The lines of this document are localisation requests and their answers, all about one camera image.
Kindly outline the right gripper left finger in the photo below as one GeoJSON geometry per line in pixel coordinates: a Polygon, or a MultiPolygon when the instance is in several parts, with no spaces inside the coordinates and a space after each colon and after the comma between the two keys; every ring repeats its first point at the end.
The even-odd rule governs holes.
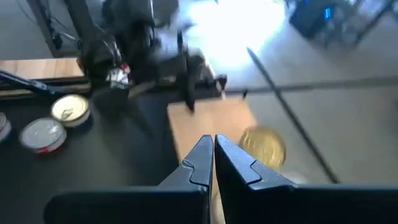
{"type": "Polygon", "coordinates": [[[209,223],[213,140],[202,136],[159,185],[74,190],[46,204],[45,223],[209,223]]]}

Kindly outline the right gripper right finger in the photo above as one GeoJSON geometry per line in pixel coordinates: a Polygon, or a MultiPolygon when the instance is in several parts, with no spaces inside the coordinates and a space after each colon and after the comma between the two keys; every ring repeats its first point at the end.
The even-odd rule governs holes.
{"type": "Polygon", "coordinates": [[[296,184],[215,136],[227,223],[397,223],[397,186],[296,184]]]}

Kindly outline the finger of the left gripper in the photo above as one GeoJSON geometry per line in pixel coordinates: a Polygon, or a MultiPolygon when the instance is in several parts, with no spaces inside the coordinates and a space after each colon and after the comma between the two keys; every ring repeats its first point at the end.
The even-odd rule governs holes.
{"type": "Polygon", "coordinates": [[[185,62],[185,70],[179,75],[177,75],[180,96],[184,100],[187,108],[190,111],[194,111],[195,99],[193,97],[193,92],[195,89],[195,84],[193,81],[193,76],[190,74],[190,70],[188,67],[189,54],[188,54],[188,49],[184,46],[183,34],[181,30],[177,32],[177,46],[178,46],[178,52],[183,56],[185,62]]]}
{"type": "Polygon", "coordinates": [[[225,91],[228,77],[226,74],[216,74],[212,66],[204,57],[198,58],[198,87],[212,89],[218,92],[225,91]]]}

